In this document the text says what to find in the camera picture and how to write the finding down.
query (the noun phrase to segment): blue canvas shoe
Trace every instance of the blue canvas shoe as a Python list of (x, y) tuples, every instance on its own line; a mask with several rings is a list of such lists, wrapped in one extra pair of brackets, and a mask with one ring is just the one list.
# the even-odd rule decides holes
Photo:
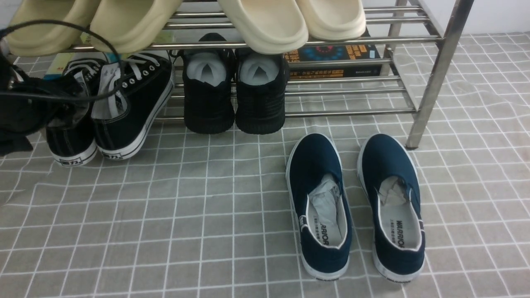
[(286, 178), (304, 268), (317, 279), (338, 279), (348, 268), (352, 230), (337, 149), (324, 135), (303, 137), (291, 152)]
[(408, 283), (423, 269), (425, 231), (414, 163), (393, 137), (368, 138), (357, 161), (359, 180), (372, 207), (372, 256), (379, 273)]

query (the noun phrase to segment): cream slide sandal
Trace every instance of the cream slide sandal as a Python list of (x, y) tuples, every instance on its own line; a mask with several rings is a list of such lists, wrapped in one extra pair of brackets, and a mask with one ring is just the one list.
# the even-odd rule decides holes
[(311, 36), (324, 40), (358, 38), (366, 31), (361, 0), (296, 0)]
[[(147, 48), (177, 11), (182, 0), (101, 0), (90, 28), (107, 39), (120, 54)], [(100, 51), (110, 49), (98, 40)]]
[(308, 32), (295, 0), (217, 0), (245, 42), (261, 54), (301, 48)]
[[(86, 27), (100, 0), (24, 0), (10, 25), (32, 20), (60, 20)], [(6, 39), (12, 54), (47, 56), (69, 48), (81, 32), (61, 25), (33, 25), (16, 30)]]

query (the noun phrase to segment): shoe heel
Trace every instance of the shoe heel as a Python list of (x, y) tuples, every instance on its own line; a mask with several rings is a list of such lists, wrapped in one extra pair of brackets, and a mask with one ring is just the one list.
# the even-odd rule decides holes
[(235, 123), (244, 133), (252, 135), (268, 135), (279, 131), (285, 124), (285, 106), (274, 117), (260, 119), (236, 115)]
[(186, 111), (184, 108), (184, 124), (194, 133), (215, 135), (229, 130), (234, 125), (234, 110), (227, 109), (218, 118), (203, 118)]

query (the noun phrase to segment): gray tiled floor mat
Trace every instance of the gray tiled floor mat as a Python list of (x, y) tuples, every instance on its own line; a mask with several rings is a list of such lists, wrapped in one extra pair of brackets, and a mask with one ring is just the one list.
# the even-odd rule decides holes
[[(398, 50), (417, 96), (435, 55), (434, 46)], [(39, 76), (50, 61), (18, 63)], [(54, 164), (34, 135), (32, 153), (0, 159), (0, 297), (529, 297), (529, 34), (465, 36), (449, 72), (411, 152), (427, 232), (427, 265), (411, 284), (387, 282), (372, 264), (355, 160), (375, 132), (404, 141), (412, 119), (363, 116), (290, 119), (259, 137), (155, 125), (134, 158), (74, 169)], [(402, 104), (393, 96), (287, 108)], [(356, 231), (350, 267), (330, 283), (303, 270), (284, 177), (290, 150), (311, 132), (339, 149)]]

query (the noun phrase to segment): shoe rack leg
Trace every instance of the shoe rack leg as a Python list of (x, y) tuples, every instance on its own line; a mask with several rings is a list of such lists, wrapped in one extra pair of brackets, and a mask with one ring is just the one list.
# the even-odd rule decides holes
[[(405, 6), (407, 5), (408, 0), (396, 0), (396, 6)], [(404, 12), (394, 12), (394, 17), (404, 16)], [(399, 33), (401, 32), (401, 23), (394, 23), (390, 25), (390, 30), (388, 31), (389, 37), (396, 37), (399, 36)], [(385, 45), (385, 51), (383, 53), (383, 57), (386, 59), (390, 59), (392, 57), (392, 53), (394, 53), (396, 45)], [(381, 67), (381, 76), (386, 76), (390, 74), (390, 65), (389, 64), (383, 64)]]
[(427, 122), (440, 93), (441, 86), (444, 83), (445, 76), (453, 60), (458, 41), (464, 30), (473, 2), (474, 0), (456, 0), (455, 2), (447, 29), (445, 30), (444, 39), (441, 42), (440, 51), (434, 62), (429, 82), (421, 99), (419, 111), (414, 117), (414, 123), (412, 124), (412, 129), (410, 130), (409, 138), (405, 145), (408, 149), (416, 149), (420, 144), (421, 137), (427, 127)]

